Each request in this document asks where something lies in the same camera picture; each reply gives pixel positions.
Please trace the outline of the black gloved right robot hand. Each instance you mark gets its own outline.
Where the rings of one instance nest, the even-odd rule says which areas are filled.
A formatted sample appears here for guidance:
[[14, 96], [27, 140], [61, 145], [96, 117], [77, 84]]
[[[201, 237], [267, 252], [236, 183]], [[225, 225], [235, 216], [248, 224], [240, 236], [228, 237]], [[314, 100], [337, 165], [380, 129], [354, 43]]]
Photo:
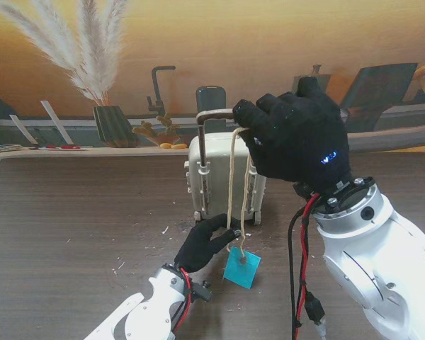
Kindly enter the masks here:
[[265, 94], [255, 103], [240, 100], [234, 121], [244, 128], [258, 174], [306, 183], [332, 193], [351, 180], [349, 144], [338, 105], [314, 77], [303, 77], [296, 93]]

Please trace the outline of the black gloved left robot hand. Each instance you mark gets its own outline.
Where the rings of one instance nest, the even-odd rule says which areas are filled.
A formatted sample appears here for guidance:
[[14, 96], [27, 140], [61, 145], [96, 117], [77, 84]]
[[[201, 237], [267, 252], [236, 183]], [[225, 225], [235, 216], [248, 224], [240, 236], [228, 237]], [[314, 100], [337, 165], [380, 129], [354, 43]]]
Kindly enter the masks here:
[[230, 242], [241, 236], [240, 220], [227, 214], [216, 215], [197, 223], [174, 258], [174, 266], [187, 273], [204, 268], [210, 260]]

